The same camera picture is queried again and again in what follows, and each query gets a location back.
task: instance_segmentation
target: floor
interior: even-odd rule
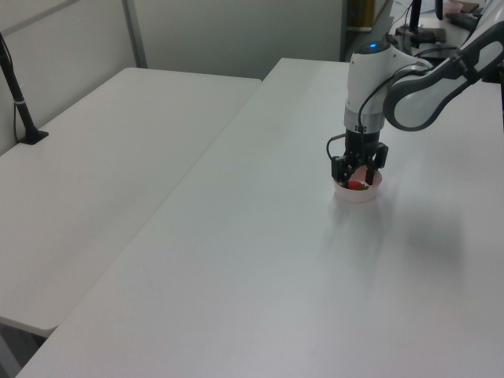
[[[0,324],[0,378],[14,378],[44,340],[42,337]]]

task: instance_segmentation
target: robotic arm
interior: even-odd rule
[[[342,157],[331,157],[333,179],[348,187],[355,170],[366,165],[366,182],[371,184],[387,158],[388,148],[379,142],[385,118],[400,130],[422,130],[451,99],[503,60],[504,0],[488,0],[471,37],[435,68],[387,41],[357,50],[347,84],[346,150]]]

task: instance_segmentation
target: black cable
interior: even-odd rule
[[[404,17],[404,30],[402,31],[402,45],[404,46],[404,38],[406,37],[406,23],[408,21],[408,13],[410,13],[411,6],[413,5],[413,2],[409,4],[408,9],[406,10],[406,17]]]
[[[16,103],[14,103],[14,139],[16,143],[19,143],[19,139],[17,138],[17,130],[16,130]]]
[[[329,145],[331,144],[331,142],[334,142],[335,140],[337,139],[341,139],[345,136],[346,134],[339,134],[337,136],[333,136],[332,138],[330,138],[328,140],[328,144],[325,146],[325,151],[328,153],[328,156],[329,156],[329,159],[332,160],[332,156],[331,156],[331,152],[329,151]]]
[[[404,11],[404,13],[403,13],[403,14],[402,14],[402,15],[401,15],[401,16],[400,16],[397,20],[395,20],[395,21],[392,23],[392,25],[391,25],[391,29],[392,29],[392,27],[393,27],[395,24],[397,24],[397,23],[398,23],[398,22],[402,19],[402,17],[406,14],[406,12],[408,12],[408,9],[410,9],[412,5],[413,5],[413,2],[411,2],[411,4],[409,4],[409,7],[408,7],[408,8],[406,8],[406,10]]]
[[[393,80],[394,78],[396,78],[398,76],[398,72],[408,66],[411,66],[411,65],[405,65],[404,67],[401,67],[400,69],[398,69],[396,72],[394,72],[393,75],[391,75],[388,79],[386,79],[384,82],[382,82],[378,87],[375,88],[375,90],[373,92],[371,92],[371,94],[367,97],[366,100],[364,100],[364,102],[362,103],[361,105],[361,108],[359,109],[359,113],[358,113],[358,131],[361,133],[361,144],[362,144],[362,159],[365,158],[365,143],[364,143],[364,127],[362,126],[362,110],[364,109],[365,107],[365,104],[368,103],[368,101],[381,89],[383,88],[388,82],[390,82],[391,80]],[[430,72],[434,69],[434,67],[431,67],[429,69],[424,69],[422,71],[419,71],[419,72],[405,72],[405,75],[402,76],[402,77],[406,77],[406,76],[409,76],[409,75],[424,75],[426,72]]]
[[[444,51],[444,50],[456,50],[458,47],[452,46],[452,47],[434,47],[431,49],[423,50],[420,53],[416,53],[414,57],[421,57],[422,55],[430,54],[430,53],[435,53],[436,51]]]
[[[10,55],[9,48],[7,46],[6,41],[3,39],[2,33],[0,33],[0,42],[2,42],[3,47],[6,49],[7,57],[9,58],[10,65],[13,65],[13,57]]]

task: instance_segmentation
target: desk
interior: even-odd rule
[[[350,204],[324,149],[347,70],[280,61],[19,378],[502,376],[498,86],[386,126]]]
[[[126,69],[0,158],[0,322],[47,336],[260,81]]]

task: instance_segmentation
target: white surface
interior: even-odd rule
[[[502,377],[499,87],[386,126],[349,204],[324,150],[347,70],[282,60],[19,378]]]
[[[30,2],[33,9],[39,2]],[[80,0],[6,36],[6,42],[39,128],[121,69],[135,66],[119,0]],[[0,73],[0,154],[14,144],[13,98]]]
[[[328,0],[135,0],[151,69],[264,79],[282,57],[338,61],[346,6]]]
[[[48,335],[259,81],[126,69],[0,158],[0,322]]]

